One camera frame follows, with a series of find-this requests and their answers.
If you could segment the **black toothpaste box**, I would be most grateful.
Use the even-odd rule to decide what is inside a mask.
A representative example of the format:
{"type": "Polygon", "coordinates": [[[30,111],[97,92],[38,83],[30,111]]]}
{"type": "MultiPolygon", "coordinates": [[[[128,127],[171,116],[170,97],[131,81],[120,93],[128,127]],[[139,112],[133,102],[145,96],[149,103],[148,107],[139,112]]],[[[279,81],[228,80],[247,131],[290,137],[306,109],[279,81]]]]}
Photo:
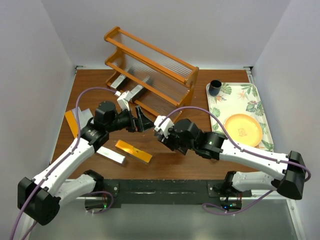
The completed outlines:
{"type": "Polygon", "coordinates": [[[131,99],[130,101],[133,103],[136,100],[138,100],[141,96],[143,96],[146,92],[148,91],[147,88],[145,88],[144,86],[138,84],[136,85],[131,91],[131,99]]]}

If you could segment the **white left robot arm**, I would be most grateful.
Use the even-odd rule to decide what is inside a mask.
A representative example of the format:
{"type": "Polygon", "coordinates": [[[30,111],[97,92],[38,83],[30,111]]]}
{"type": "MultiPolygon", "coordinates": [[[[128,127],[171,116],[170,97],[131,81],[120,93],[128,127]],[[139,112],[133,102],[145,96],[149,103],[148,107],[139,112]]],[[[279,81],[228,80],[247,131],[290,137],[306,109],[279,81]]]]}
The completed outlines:
{"type": "Polygon", "coordinates": [[[50,223],[62,206],[61,186],[74,170],[97,152],[108,140],[109,134],[122,129],[144,132],[153,128],[154,122],[146,117],[140,106],[136,116],[129,108],[117,112],[111,101],[103,101],[95,110],[80,136],[48,168],[33,179],[24,177],[17,185],[17,206],[25,214],[45,226],[50,223]]]}

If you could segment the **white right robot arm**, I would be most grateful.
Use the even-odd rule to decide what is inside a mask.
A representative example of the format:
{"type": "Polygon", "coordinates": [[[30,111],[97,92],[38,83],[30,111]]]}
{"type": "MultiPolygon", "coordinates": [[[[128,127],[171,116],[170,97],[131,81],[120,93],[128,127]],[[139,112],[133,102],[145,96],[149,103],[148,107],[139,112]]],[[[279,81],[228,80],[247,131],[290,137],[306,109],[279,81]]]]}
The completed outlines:
{"type": "Polygon", "coordinates": [[[296,151],[275,153],[231,141],[223,134],[203,132],[189,119],[173,123],[159,116],[154,122],[158,141],[171,151],[185,155],[188,150],[217,161],[230,161],[255,169],[254,172],[229,171],[218,191],[224,195],[249,190],[276,191],[283,197],[301,200],[306,177],[302,155],[296,151]]]}

